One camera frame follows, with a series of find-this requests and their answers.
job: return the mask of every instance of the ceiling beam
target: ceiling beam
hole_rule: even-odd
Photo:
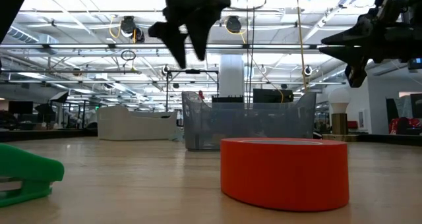
[[[56,0],[51,0],[51,1],[54,2],[61,9],[61,11],[65,13],[67,16],[69,16],[75,23],[77,23],[79,26],[84,28],[84,30],[86,30],[91,36],[96,38],[99,42],[104,43],[103,39],[99,38],[93,31],[91,31],[88,27],[86,27],[83,23],[81,23],[81,21],[79,21],[76,17],[74,17],[68,10],[66,10],[62,5],[60,5],[60,3],[58,3]]]

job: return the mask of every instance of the green stapler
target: green stapler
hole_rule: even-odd
[[[64,174],[59,161],[0,144],[0,208],[49,195]]]

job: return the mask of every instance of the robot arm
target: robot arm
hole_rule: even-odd
[[[161,39],[182,69],[186,68],[185,39],[189,35],[199,60],[205,60],[206,43],[212,25],[221,18],[230,0],[166,0],[167,22],[156,22],[148,29],[150,37]],[[185,24],[188,34],[179,31]]]
[[[320,51],[347,63],[349,85],[360,87],[367,76],[369,59],[408,62],[422,57],[422,0],[375,0],[375,8],[359,16],[354,27],[321,40]],[[400,14],[411,11],[410,22],[397,22]]]

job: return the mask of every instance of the black cable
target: black cable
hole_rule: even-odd
[[[253,9],[253,15],[252,15],[252,24],[253,24],[253,29],[252,29],[252,49],[251,49],[251,74],[249,75],[249,94],[251,94],[251,90],[252,90],[252,73],[253,73],[253,44],[255,42],[255,9]]]

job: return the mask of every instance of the hanging cable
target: hanging cable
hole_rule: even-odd
[[[299,25],[299,41],[301,44],[301,58],[302,58],[302,77],[303,77],[303,89],[305,93],[308,92],[308,86],[306,84],[306,76],[305,76],[305,58],[303,56],[303,38],[302,38],[302,23],[301,23],[301,7],[299,5],[299,0],[297,1],[297,23]]]
[[[282,96],[282,103],[283,103],[283,101],[284,101],[284,94],[283,94],[283,92],[280,90],[280,89],[278,89],[278,87],[276,87],[273,83],[271,83],[271,81],[265,76],[265,73],[263,73],[260,69],[259,69],[259,66],[258,66],[258,64],[255,62],[255,59],[253,59],[252,60],[253,61],[253,63],[255,64],[255,66],[256,66],[256,68],[259,70],[259,72],[262,74],[262,76],[265,78],[265,80],[269,83],[269,84],[271,84],[271,86],[273,86],[280,94],[281,94],[281,96]]]
[[[109,28],[108,28],[108,30],[109,30],[109,32],[110,32],[110,35],[111,36],[113,36],[113,38],[115,38],[115,39],[117,39],[119,36],[120,36],[120,31],[121,31],[121,21],[120,21],[120,23],[119,23],[119,33],[117,34],[117,36],[115,36],[114,34],[113,34],[113,32],[111,31],[111,26],[112,26],[112,24],[113,24],[113,19],[114,19],[114,16],[111,16],[111,22],[110,22],[110,26],[109,26]]]
[[[248,10],[248,0],[246,0],[246,19],[249,21],[249,10]],[[246,34],[246,42],[247,43],[249,43],[249,24],[248,25],[246,25],[246,32],[247,32],[247,34]],[[252,74],[252,72],[249,70],[250,68],[249,68],[249,47],[246,49],[246,52],[247,52],[247,54],[246,54],[246,65],[247,65],[247,74],[246,74],[246,91],[247,92],[249,92],[248,91],[248,83],[251,83],[251,81],[249,81],[248,82],[248,79],[249,79],[249,75],[250,74]],[[249,109],[249,104],[250,104],[250,102],[251,102],[251,92],[249,92],[249,94],[247,94],[247,100],[246,100],[246,102],[247,102],[247,108]]]
[[[255,25],[255,9],[253,9],[253,13],[252,13],[252,24]],[[255,31],[252,30],[252,49],[251,49],[251,73],[249,75],[249,94],[251,94],[252,92],[252,74],[253,74],[253,44],[255,42]]]

